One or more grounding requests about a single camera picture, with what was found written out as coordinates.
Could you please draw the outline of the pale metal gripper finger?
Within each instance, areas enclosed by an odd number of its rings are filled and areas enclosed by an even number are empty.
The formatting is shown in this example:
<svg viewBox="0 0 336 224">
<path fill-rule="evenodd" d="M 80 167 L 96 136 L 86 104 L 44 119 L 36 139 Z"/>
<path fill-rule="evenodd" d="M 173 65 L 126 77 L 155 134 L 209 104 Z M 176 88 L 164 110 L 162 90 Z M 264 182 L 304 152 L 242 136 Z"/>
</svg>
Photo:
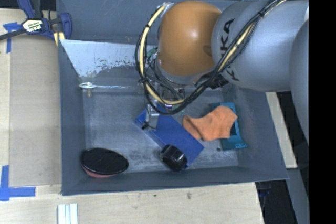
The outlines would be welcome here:
<svg viewBox="0 0 336 224">
<path fill-rule="evenodd" d="M 156 130 L 157 124 L 159 121 L 159 113 L 154 111 L 154 112 L 147 112 L 146 113 L 146 123 L 148 125 L 148 128 L 152 130 Z"/>
</svg>

